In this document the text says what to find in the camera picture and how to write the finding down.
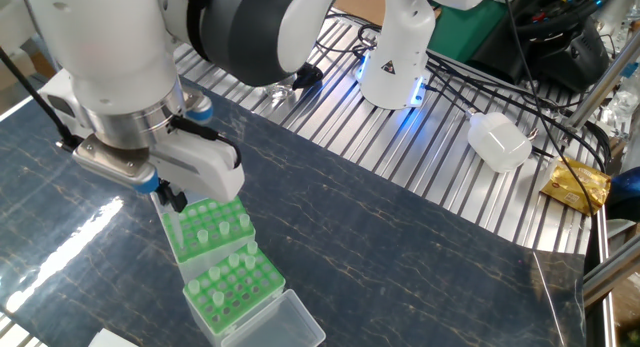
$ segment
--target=yellow packet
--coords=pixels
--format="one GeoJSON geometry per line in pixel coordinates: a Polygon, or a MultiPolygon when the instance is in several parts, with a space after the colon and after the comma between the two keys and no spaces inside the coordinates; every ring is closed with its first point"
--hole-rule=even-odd
{"type": "MultiPolygon", "coordinates": [[[[570,158],[567,158],[567,162],[587,190],[593,213],[598,212],[607,201],[611,189],[611,177],[570,158]]],[[[589,204],[584,192],[561,158],[551,162],[544,181],[547,183],[540,192],[589,215],[589,204]]]]}

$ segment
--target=dark blue table surface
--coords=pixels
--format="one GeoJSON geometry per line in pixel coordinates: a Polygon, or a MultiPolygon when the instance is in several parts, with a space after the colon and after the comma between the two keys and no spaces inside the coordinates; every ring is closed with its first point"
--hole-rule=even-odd
{"type": "MultiPolygon", "coordinates": [[[[325,346],[583,346],[582,263],[532,252],[210,95],[256,239],[325,346]]],[[[50,347],[103,327],[207,346],[146,196],[82,170],[34,105],[0,123],[0,306],[50,347]]]]}

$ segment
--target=robotic arm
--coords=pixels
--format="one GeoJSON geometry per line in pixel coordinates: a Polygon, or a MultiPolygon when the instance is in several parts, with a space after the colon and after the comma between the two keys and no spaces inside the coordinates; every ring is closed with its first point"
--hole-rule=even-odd
{"type": "Polygon", "coordinates": [[[244,172],[228,144],[176,128],[182,116],[212,112],[181,86],[168,34],[241,81],[266,85],[302,67],[333,0],[28,2],[65,68],[41,94],[83,138],[73,158],[139,192],[162,192],[181,210],[182,190],[233,199],[244,172]]]}
{"type": "MultiPolygon", "coordinates": [[[[468,10],[482,0],[434,0],[468,10]]],[[[363,96],[386,109],[422,105],[429,79],[427,46],[436,17],[427,0],[385,0],[386,12],[377,48],[365,56],[357,77],[363,96]]]]}

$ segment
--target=blue clamp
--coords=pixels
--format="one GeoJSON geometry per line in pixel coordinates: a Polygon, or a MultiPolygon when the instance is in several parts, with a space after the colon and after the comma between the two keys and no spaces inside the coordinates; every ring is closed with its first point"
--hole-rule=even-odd
{"type": "Polygon", "coordinates": [[[633,74],[636,72],[637,69],[638,69],[638,62],[629,63],[628,65],[625,66],[622,72],[620,72],[620,75],[624,78],[631,78],[631,76],[633,76],[633,74]]]}
{"type": "Polygon", "coordinates": [[[149,194],[151,192],[155,192],[155,190],[160,187],[160,178],[158,177],[158,171],[156,170],[153,173],[153,177],[151,177],[148,181],[144,182],[141,185],[133,185],[134,190],[138,193],[149,194]]]}
{"type": "Polygon", "coordinates": [[[206,122],[211,117],[213,117],[213,107],[207,108],[202,112],[197,111],[187,111],[187,118],[195,121],[195,122],[206,122]]]}

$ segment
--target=white box lid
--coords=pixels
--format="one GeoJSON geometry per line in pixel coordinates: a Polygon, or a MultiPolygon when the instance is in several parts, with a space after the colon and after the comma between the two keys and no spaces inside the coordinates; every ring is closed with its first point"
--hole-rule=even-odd
{"type": "Polygon", "coordinates": [[[222,347],[316,347],[326,337],[296,293],[287,290],[225,338],[222,347]]]}

